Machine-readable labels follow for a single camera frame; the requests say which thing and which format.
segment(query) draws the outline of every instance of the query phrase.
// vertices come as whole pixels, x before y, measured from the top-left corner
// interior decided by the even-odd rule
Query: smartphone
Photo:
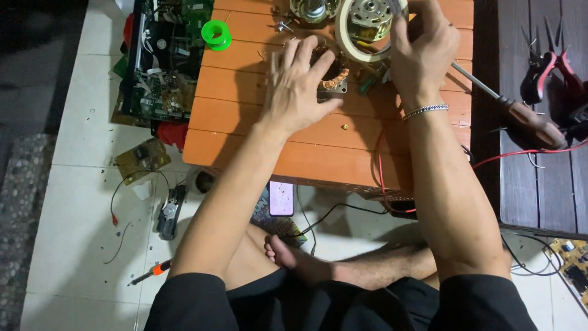
[[[294,215],[294,185],[270,181],[269,215],[272,217]]]

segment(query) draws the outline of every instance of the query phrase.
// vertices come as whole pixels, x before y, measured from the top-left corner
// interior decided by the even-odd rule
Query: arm
[[[272,54],[264,112],[200,204],[173,257],[168,277],[198,272],[224,280],[286,139],[340,106],[338,100],[316,102],[320,79],[335,60],[334,53],[328,51],[311,68],[310,55],[317,44],[314,36],[302,42],[289,41],[281,63],[279,54]]]
[[[405,114],[443,104],[439,87],[459,44],[459,32],[434,0],[409,3],[423,19],[423,35],[407,38],[396,19],[390,33],[392,79]],[[420,228],[435,256],[439,279],[492,274],[510,279],[498,222],[447,120],[446,111],[418,114],[409,127],[414,192]]]

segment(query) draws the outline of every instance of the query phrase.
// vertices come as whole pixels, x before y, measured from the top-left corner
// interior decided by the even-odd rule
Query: screwdriver
[[[144,274],[141,277],[138,277],[137,279],[133,280],[130,284],[128,284],[127,286],[131,286],[131,285],[137,285],[140,282],[144,281],[145,279],[151,277],[151,276],[158,276],[162,273],[164,273],[167,269],[169,269],[172,266],[172,259],[169,259],[165,262],[159,263],[158,265],[156,265],[155,267],[151,268],[151,270]]]
[[[523,133],[531,138],[539,148],[546,150],[560,150],[567,146],[566,137],[556,128],[556,126],[546,118],[534,112],[531,108],[521,102],[506,98],[504,95],[492,91],[476,77],[465,71],[457,63],[452,62],[451,66],[461,72],[472,83],[478,85],[494,99],[498,100],[502,106],[502,113],[508,118],[513,125],[521,129]]]

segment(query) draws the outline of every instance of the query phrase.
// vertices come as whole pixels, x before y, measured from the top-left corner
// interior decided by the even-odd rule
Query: screw
[[[292,30],[292,29],[291,29],[291,28],[288,26],[288,24],[290,24],[290,22],[292,22],[292,20],[288,21],[288,23],[284,23],[283,21],[280,21],[280,23],[278,23],[278,24],[279,24],[279,26],[278,26],[278,31],[282,31],[282,30],[286,29],[286,30],[288,30],[288,31],[290,31],[290,32],[292,32],[292,33],[294,33],[294,30]]]

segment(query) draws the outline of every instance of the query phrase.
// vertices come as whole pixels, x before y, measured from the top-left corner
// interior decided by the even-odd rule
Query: right hand
[[[436,0],[409,1],[409,9],[422,17],[423,34],[411,44],[402,15],[394,17],[390,29],[390,74],[405,114],[443,103],[439,88],[460,39]]]

